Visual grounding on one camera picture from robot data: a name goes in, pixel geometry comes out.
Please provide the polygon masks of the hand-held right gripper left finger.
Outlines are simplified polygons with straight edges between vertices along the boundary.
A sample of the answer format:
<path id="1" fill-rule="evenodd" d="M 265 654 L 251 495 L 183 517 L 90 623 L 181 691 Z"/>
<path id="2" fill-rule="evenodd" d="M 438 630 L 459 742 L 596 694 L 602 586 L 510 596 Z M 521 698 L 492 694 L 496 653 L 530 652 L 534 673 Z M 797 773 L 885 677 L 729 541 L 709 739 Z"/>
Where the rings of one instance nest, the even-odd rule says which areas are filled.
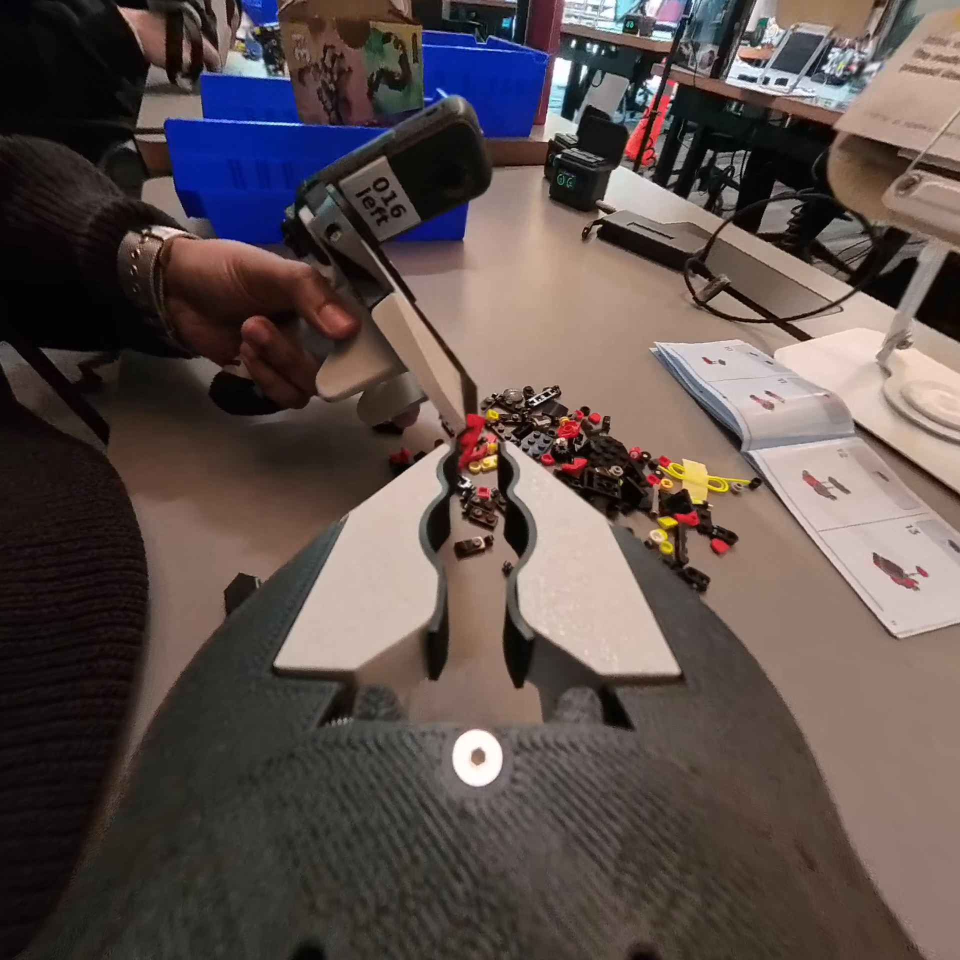
<path id="1" fill-rule="evenodd" d="M 458 456 L 452 441 L 437 446 L 343 518 L 275 672 L 398 694 L 440 678 L 450 648 L 440 549 Z"/>

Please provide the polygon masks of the person's left forearm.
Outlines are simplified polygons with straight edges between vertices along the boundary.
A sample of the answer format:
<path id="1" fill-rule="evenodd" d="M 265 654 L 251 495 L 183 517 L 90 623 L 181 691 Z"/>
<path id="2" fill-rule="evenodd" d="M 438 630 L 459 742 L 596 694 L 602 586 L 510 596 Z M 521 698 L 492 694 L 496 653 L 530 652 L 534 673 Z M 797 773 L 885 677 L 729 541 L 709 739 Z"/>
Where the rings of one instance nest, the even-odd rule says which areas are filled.
<path id="1" fill-rule="evenodd" d="M 128 234 L 177 230 L 87 159 L 28 136 L 1 138 L 1 334 L 43 350 L 186 357 L 118 267 Z"/>

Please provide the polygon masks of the black flat device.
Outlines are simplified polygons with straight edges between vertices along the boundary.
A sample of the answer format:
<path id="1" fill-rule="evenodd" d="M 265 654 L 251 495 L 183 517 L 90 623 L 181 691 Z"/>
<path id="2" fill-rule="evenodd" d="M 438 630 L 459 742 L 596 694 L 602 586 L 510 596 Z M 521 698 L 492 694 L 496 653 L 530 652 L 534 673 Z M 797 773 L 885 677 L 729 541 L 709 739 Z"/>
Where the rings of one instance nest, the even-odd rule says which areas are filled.
<path id="1" fill-rule="evenodd" d="M 594 234 L 611 246 L 677 273 L 702 253 L 712 235 L 692 222 L 661 222 L 629 210 L 606 214 L 597 222 Z"/>

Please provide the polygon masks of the background desk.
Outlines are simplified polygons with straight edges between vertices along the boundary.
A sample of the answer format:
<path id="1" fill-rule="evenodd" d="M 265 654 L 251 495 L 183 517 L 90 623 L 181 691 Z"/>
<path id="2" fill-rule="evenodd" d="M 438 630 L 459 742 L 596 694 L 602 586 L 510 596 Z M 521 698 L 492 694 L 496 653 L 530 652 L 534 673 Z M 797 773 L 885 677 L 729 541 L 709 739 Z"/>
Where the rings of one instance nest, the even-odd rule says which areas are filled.
<path id="1" fill-rule="evenodd" d="M 815 162 L 834 141 L 842 111 L 828 105 L 733 85 L 693 71 L 654 69 L 676 88 L 654 164 L 653 182 L 690 198 L 710 152 L 749 158 L 755 151 L 794 163 Z"/>

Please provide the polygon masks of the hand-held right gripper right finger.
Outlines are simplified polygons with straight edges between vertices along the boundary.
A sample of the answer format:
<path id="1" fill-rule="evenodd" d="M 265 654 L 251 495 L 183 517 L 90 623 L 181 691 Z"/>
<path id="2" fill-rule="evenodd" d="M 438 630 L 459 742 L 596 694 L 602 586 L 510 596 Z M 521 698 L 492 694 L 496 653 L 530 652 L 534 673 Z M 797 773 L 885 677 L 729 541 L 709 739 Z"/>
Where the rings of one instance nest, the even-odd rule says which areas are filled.
<path id="1" fill-rule="evenodd" d="M 507 578 L 503 649 L 518 688 L 554 711 L 573 689 L 671 685 L 683 678 L 620 534 L 600 511 L 509 446 L 500 454 Z"/>

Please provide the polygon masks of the blue plastic bin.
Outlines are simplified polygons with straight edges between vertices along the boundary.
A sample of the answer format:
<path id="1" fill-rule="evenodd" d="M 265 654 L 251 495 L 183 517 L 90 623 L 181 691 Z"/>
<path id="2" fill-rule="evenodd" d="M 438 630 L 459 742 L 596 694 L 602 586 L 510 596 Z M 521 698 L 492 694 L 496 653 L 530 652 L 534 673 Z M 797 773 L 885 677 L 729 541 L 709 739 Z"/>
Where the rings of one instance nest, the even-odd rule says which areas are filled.
<path id="1" fill-rule="evenodd" d="M 424 102 L 459 95 L 471 104 L 489 138 L 526 138 L 532 131 L 546 79 L 548 54 L 491 36 L 425 30 Z M 287 78 L 203 74 L 204 119 L 300 122 Z"/>
<path id="2" fill-rule="evenodd" d="M 395 129 L 216 119 L 165 122 L 174 186 L 220 238 L 279 244 L 301 227 L 378 247 L 462 240 L 469 201 L 493 175 L 470 104 L 451 97 Z"/>

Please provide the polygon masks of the person's black knit sweater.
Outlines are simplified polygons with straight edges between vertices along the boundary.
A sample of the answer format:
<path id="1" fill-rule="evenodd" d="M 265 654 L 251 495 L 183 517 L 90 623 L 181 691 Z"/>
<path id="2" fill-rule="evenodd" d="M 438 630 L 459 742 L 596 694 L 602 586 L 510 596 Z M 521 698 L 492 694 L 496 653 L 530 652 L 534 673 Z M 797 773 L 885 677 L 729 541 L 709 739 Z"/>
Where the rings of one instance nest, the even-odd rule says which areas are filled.
<path id="1" fill-rule="evenodd" d="M 1 956 L 66 888 L 114 766 L 148 567 L 106 456 L 1 392 Z"/>

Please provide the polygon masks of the white stand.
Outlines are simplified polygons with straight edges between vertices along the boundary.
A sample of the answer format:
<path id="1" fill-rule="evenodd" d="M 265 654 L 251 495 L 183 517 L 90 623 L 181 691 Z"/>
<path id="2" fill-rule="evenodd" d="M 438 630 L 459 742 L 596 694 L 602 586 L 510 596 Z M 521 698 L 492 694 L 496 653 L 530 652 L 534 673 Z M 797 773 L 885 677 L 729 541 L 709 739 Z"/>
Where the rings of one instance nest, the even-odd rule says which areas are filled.
<path id="1" fill-rule="evenodd" d="M 837 395 L 858 426 L 954 493 L 958 371 L 918 349 L 915 329 L 948 256 L 958 254 L 958 153 L 947 145 L 956 122 L 951 117 L 922 148 L 838 136 L 826 164 L 835 199 L 870 220 L 919 234 L 924 244 L 917 268 L 885 332 L 852 328 L 774 355 Z"/>

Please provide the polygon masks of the printed cardboard box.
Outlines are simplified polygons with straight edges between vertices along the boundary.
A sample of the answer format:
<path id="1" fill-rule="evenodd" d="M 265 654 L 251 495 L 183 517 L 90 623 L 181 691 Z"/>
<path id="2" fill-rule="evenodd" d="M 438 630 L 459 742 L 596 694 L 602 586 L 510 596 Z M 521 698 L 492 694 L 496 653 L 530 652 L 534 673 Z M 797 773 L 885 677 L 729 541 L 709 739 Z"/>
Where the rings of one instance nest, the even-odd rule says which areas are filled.
<path id="1" fill-rule="evenodd" d="M 301 123 L 389 127 L 424 108 L 424 31 L 406 2 L 286 1 L 277 11 Z"/>

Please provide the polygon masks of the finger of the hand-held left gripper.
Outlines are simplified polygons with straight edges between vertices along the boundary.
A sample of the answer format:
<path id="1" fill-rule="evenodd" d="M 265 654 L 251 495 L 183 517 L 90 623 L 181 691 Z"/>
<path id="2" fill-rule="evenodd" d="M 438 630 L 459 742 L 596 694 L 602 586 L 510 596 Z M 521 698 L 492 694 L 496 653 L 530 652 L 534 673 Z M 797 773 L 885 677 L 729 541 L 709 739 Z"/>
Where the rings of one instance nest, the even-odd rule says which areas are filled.
<path id="1" fill-rule="evenodd" d="M 372 308 L 370 316 L 450 436 L 463 434 L 468 415 L 478 412 L 477 388 L 423 312 L 408 295 L 394 291 Z"/>

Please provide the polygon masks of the lego instruction booklet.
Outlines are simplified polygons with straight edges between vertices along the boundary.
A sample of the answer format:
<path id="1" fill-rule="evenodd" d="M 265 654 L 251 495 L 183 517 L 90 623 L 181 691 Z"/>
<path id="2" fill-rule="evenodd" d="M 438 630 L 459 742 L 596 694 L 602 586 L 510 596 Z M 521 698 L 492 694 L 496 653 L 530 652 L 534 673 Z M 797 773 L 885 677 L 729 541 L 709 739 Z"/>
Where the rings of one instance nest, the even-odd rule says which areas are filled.
<path id="1" fill-rule="evenodd" d="M 857 434 L 834 392 L 748 342 L 655 342 L 848 585 L 898 639 L 959 623 L 959 534 Z"/>

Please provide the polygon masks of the tablet on stand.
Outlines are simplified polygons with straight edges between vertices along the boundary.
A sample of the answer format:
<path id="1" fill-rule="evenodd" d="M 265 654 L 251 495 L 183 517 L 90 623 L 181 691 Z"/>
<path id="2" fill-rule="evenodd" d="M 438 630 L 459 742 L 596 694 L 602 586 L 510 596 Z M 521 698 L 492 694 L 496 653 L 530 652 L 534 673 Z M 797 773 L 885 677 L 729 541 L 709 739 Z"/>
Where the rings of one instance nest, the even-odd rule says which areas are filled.
<path id="1" fill-rule="evenodd" d="M 795 90 L 825 50 L 833 32 L 829 26 L 813 23 L 799 23 L 786 30 L 766 62 L 758 87 L 783 94 Z"/>

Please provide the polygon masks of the paper sign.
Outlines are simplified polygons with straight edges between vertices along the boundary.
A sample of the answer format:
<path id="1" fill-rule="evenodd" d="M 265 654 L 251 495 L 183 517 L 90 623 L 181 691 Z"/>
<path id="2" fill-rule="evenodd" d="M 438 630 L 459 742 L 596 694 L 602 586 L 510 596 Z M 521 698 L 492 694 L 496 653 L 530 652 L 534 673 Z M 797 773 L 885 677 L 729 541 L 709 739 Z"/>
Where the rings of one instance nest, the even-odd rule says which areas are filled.
<path id="1" fill-rule="evenodd" d="M 959 10 L 927 13 L 836 122 L 839 134 L 959 162 Z"/>

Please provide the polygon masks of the person's left hand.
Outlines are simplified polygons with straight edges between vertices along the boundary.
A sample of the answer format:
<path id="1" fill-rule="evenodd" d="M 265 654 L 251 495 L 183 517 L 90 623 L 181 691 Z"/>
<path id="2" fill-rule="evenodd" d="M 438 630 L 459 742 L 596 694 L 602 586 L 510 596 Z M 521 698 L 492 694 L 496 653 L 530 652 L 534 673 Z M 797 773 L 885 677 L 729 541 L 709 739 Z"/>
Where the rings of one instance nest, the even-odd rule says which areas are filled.
<path id="1" fill-rule="evenodd" d="M 316 395 L 321 362 L 280 327 L 291 315 L 342 341 L 358 320 L 306 263 L 234 241 L 175 236 L 159 261 L 165 315 L 187 350 L 218 366 L 239 361 L 282 410 Z"/>

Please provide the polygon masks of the pile of lego pieces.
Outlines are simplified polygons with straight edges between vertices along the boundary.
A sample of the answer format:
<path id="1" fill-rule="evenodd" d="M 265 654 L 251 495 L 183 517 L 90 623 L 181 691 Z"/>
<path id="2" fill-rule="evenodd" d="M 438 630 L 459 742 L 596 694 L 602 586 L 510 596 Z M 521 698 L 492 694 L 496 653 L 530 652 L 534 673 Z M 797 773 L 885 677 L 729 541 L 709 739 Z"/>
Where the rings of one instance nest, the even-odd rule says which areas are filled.
<path id="1" fill-rule="evenodd" d="M 760 476 L 709 474 L 709 498 L 695 506 L 683 487 L 681 462 L 625 445 L 611 432 L 611 418 L 586 405 L 567 407 L 559 386 L 507 389 L 487 396 L 479 414 L 486 429 L 467 469 L 453 487 L 461 519 L 474 529 L 454 541 L 451 556 L 464 561 L 492 552 L 508 511 L 506 486 L 496 486 L 510 447 L 540 464 L 572 493 L 610 521 L 640 514 L 652 523 L 645 546 L 694 592 L 704 594 L 711 578 L 690 561 L 689 539 L 697 533 L 716 556 L 739 541 L 714 520 L 711 497 L 740 496 L 763 486 Z"/>

